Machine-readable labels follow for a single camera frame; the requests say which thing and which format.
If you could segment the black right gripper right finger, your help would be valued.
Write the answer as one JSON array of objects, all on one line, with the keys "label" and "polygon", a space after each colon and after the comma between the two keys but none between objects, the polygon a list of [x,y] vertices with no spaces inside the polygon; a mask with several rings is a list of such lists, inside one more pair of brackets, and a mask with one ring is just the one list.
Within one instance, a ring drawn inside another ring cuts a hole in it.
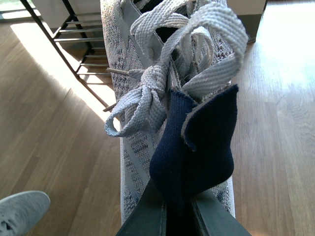
[{"label": "black right gripper right finger", "polygon": [[211,190],[190,201],[195,236],[249,236],[250,233],[223,207]]}]

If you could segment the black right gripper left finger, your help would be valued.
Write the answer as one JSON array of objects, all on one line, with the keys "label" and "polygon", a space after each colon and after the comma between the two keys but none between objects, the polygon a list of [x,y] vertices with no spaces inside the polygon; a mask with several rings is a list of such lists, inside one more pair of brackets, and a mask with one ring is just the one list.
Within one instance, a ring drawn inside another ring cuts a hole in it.
[{"label": "black right gripper left finger", "polygon": [[123,223],[118,236],[165,236],[167,228],[166,204],[149,181],[134,211]]}]

